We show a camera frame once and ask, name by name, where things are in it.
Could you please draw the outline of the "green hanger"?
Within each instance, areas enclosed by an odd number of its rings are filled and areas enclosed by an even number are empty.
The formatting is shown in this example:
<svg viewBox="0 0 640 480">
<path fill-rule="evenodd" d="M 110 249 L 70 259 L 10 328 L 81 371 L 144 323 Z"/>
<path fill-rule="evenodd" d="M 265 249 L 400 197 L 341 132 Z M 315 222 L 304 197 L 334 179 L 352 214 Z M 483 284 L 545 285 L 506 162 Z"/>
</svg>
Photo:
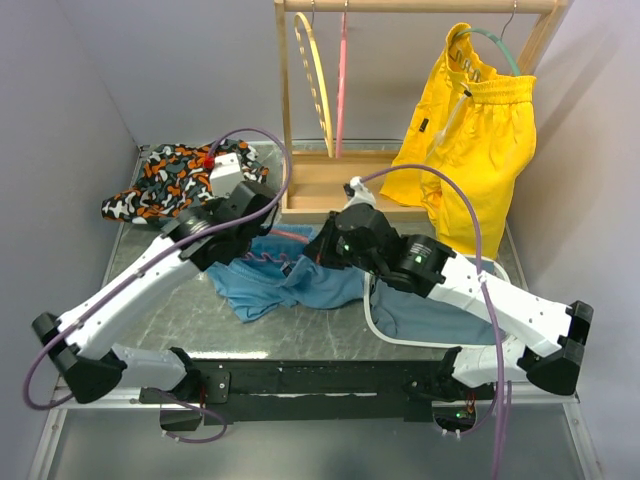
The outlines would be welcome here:
<svg viewBox="0 0 640 480">
<path fill-rule="evenodd" d="M 507 61 L 507 63 L 509 64 L 509 66 L 511 68 L 512 74 L 514 76 L 520 76 L 521 75 L 521 70 L 520 70 L 520 67 L 519 67 L 518 63 L 516 62 L 515 58 L 511 54 L 511 52 L 508 49 L 508 47 L 504 44 L 502 38 L 498 37 L 497 35 L 495 35 L 494 33 L 490 32 L 490 31 L 488 31 L 486 29 L 483 29 L 483 28 L 467 28 L 467 29 L 460 30 L 452 37 L 450 45 L 455 45 L 456 42 L 458 40 L 460 40 L 463 36 L 471 35 L 471 34 L 478 34 L 478 35 L 481 35 L 481 36 L 489 39 L 500 50 L 500 52 L 504 56 L 505 60 Z"/>
</svg>

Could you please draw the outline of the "pink hanger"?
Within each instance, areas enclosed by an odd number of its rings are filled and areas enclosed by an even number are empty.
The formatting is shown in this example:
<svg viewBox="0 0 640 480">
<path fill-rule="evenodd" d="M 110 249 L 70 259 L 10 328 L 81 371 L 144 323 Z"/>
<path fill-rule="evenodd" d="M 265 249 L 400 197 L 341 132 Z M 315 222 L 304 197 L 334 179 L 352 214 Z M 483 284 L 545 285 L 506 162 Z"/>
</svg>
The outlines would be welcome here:
<svg viewBox="0 0 640 480">
<path fill-rule="evenodd" d="M 255 239 L 242 259 L 259 263 L 295 263 L 303 256 L 308 243 L 308 235 L 282 228 L 272 229 L 267 235 Z"/>
<path fill-rule="evenodd" d="M 337 123 L 336 123 L 336 157 L 340 158 L 343 152 L 344 137 L 344 112 L 345 112 L 345 94 L 346 94 L 346 76 L 347 76 L 347 50 L 348 50 L 348 34 L 347 34 L 347 13 L 344 12 L 341 18 L 341 38 L 339 50 L 339 70 L 338 70 L 338 92 L 337 92 Z"/>
</svg>

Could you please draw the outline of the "yellow hanger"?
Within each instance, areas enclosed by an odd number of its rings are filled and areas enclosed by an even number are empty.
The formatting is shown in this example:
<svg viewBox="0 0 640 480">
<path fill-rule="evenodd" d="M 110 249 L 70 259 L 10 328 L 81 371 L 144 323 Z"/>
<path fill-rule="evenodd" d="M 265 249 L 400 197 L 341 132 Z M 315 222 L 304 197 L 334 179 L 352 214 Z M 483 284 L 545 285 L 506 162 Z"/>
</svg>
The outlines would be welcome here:
<svg viewBox="0 0 640 480">
<path fill-rule="evenodd" d="M 333 122 L 320 50 L 311 22 L 302 12 L 294 15 L 294 33 L 309 83 L 314 109 L 323 134 L 327 154 L 335 156 Z"/>
</svg>

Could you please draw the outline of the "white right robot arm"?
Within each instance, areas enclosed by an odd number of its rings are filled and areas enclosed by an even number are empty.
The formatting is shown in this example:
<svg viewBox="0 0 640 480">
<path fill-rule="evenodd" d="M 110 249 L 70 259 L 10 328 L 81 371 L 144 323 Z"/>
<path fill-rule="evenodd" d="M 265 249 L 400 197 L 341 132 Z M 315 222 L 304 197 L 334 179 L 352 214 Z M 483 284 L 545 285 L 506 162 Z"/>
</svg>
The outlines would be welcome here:
<svg viewBox="0 0 640 480">
<path fill-rule="evenodd" d="M 367 204 L 330 212 L 303 254 L 326 268 L 358 268 L 400 292 L 456 307 L 506 333 L 501 343 L 447 351 L 437 376 L 445 396 L 460 398 L 498 380 L 528 381 L 554 395 L 575 393 L 590 305 L 535 296 L 429 236 L 398 233 Z"/>
</svg>

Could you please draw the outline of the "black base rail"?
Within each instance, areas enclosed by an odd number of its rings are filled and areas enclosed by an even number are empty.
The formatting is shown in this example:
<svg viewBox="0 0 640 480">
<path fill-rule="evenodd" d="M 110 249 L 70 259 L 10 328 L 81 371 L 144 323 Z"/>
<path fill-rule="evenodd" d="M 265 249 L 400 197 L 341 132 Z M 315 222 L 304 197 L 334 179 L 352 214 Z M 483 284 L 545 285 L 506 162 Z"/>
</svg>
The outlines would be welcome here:
<svg viewBox="0 0 640 480">
<path fill-rule="evenodd" d="M 433 360 L 197 360 L 200 385 L 186 398 L 228 423 L 401 418 L 432 420 L 434 402 L 489 400 Z"/>
</svg>

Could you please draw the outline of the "orange black patterned shorts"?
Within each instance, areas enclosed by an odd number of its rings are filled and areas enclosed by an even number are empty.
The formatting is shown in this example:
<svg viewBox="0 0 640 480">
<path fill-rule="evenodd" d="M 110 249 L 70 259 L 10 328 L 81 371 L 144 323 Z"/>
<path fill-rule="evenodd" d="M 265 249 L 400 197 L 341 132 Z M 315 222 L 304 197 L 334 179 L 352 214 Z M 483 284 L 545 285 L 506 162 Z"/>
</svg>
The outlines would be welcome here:
<svg viewBox="0 0 640 480">
<path fill-rule="evenodd" d="M 132 186 L 102 201 L 106 220 L 133 224 L 163 224 L 182 210 L 216 198 L 210 174 L 218 156 L 234 153 L 247 180 L 265 183 L 269 169 L 258 151 L 243 140 L 226 139 L 214 153 L 210 145 L 160 144 L 147 152 Z"/>
</svg>

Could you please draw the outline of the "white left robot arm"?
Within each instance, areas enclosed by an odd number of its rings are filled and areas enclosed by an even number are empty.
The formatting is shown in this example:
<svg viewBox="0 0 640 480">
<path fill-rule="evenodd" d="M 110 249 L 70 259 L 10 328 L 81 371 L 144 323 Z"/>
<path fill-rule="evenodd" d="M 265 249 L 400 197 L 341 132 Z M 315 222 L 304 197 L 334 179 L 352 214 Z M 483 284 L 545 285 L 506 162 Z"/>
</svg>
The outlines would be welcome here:
<svg viewBox="0 0 640 480">
<path fill-rule="evenodd" d="M 267 233 L 264 224 L 281 196 L 265 184 L 242 181 L 225 198 L 184 209 L 91 298 L 60 316 L 39 315 L 32 328 L 71 398 L 89 404 L 118 386 L 156 388 L 179 402 L 198 394 L 201 373 L 183 349 L 141 350 L 118 340 L 156 300 L 213 264 L 246 254 L 252 239 Z"/>
</svg>

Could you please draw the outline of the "light blue shorts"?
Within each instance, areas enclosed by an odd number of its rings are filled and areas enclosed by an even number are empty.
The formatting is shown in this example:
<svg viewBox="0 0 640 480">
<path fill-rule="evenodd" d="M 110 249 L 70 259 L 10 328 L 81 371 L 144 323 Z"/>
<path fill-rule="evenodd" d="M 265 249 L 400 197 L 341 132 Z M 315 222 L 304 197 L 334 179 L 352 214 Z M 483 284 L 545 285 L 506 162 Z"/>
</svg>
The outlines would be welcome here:
<svg viewBox="0 0 640 480">
<path fill-rule="evenodd" d="M 284 229 L 317 235 L 311 225 L 279 224 Z M 234 259 L 229 265 L 216 263 L 207 270 L 216 292 L 226 298 L 234 314 L 244 323 L 260 319 L 279 307 L 303 305 L 312 309 L 336 309 L 363 298 L 364 273 L 355 268 L 329 269 L 304 255 L 295 263 L 259 263 Z"/>
</svg>

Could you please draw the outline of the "yellow shorts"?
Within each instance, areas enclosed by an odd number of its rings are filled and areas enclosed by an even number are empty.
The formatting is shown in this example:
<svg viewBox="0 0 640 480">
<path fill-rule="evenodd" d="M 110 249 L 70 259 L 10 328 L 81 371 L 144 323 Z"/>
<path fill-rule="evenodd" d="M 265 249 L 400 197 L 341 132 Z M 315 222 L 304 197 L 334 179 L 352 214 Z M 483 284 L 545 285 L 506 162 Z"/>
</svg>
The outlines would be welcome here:
<svg viewBox="0 0 640 480">
<path fill-rule="evenodd" d="M 536 79 L 484 63 L 469 28 L 449 31 L 380 193 L 424 208 L 440 242 L 494 258 L 536 149 Z"/>
</svg>

